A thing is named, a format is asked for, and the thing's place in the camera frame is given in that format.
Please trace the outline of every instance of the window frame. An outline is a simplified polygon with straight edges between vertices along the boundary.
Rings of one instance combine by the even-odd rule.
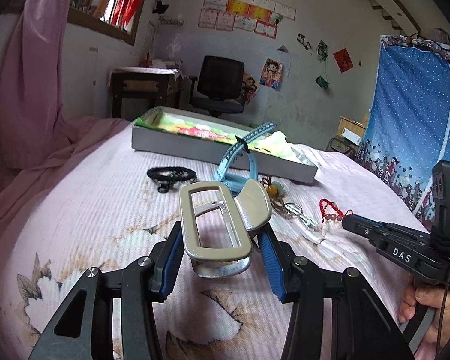
[[[2,14],[21,14],[27,0],[10,0],[2,11]],[[145,0],[140,2],[137,12],[133,17],[133,23],[130,33],[120,30],[117,26],[113,26],[106,21],[102,21],[74,7],[68,7],[67,23],[75,24],[80,27],[89,28],[94,32],[110,36],[114,39],[121,40],[131,46],[135,45],[140,16],[142,15]]]

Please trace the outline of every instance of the wooden window frame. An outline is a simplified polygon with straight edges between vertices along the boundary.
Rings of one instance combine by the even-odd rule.
[[[4,8],[2,14],[21,14],[25,6],[25,1],[27,0],[10,0],[10,2]],[[142,0],[137,8],[137,11],[135,12],[130,33],[124,30],[120,30],[120,28],[118,28],[117,26],[97,19],[96,17],[93,17],[92,15],[89,15],[88,13],[73,7],[68,7],[67,23],[75,24],[84,28],[89,28],[92,31],[102,33],[103,35],[121,40],[133,46],[135,45],[135,38],[137,36],[138,25],[140,22],[140,16],[142,15],[144,3],[145,0]]]

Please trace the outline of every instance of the human hand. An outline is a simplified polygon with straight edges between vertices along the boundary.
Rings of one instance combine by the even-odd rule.
[[[442,308],[443,296],[445,290],[440,286],[431,286],[428,284],[420,285],[419,288],[415,288],[410,283],[402,293],[402,303],[400,305],[400,311],[398,319],[401,323],[404,323],[413,318],[415,315],[415,306],[419,302],[425,306],[432,306],[438,309],[435,312],[435,318],[425,333],[423,338],[426,342],[436,343],[438,339],[438,324],[440,318],[440,309]],[[443,312],[443,324],[442,324],[442,337],[440,340],[440,346],[444,347],[450,339],[450,290],[447,294],[447,300],[445,303],[445,310]]]

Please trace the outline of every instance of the chair backrest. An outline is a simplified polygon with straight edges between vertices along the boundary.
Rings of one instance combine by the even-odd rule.
[[[243,62],[207,55],[203,60],[197,90],[211,99],[237,99],[242,90],[244,68]]]

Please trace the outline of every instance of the blue starry curtain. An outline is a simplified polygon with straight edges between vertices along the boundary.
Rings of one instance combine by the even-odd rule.
[[[450,64],[417,48],[380,50],[375,98],[358,162],[430,229],[432,168],[450,161]]]

